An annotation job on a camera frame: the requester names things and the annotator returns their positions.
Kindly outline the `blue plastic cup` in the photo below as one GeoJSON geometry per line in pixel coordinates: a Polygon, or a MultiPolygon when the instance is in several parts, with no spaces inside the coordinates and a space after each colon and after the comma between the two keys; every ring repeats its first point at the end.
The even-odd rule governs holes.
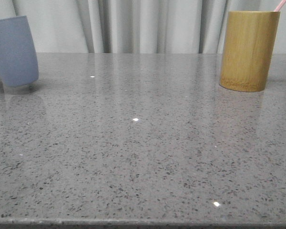
{"type": "Polygon", "coordinates": [[[8,87],[39,78],[36,50],[26,16],[0,20],[0,79],[8,87]]]}

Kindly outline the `grey pleated curtain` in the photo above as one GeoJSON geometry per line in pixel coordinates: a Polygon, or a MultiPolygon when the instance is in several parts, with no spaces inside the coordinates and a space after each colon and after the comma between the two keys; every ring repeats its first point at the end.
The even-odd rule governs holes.
{"type": "Polygon", "coordinates": [[[27,16],[36,51],[221,53],[227,15],[276,0],[0,0],[0,19],[27,16]]]}

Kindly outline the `bamboo cylinder holder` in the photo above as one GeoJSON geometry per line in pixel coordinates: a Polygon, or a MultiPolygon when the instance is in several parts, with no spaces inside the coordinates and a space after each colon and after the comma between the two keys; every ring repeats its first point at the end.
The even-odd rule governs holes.
{"type": "Polygon", "coordinates": [[[280,13],[230,11],[219,84],[230,90],[265,89],[280,13]]]}

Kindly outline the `pink chopstick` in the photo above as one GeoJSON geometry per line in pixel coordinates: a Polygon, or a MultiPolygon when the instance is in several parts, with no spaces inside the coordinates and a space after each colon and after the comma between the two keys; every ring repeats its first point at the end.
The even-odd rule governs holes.
{"type": "Polygon", "coordinates": [[[281,0],[279,4],[276,6],[276,8],[274,9],[274,12],[279,12],[285,4],[286,4],[286,0],[281,0]]]}

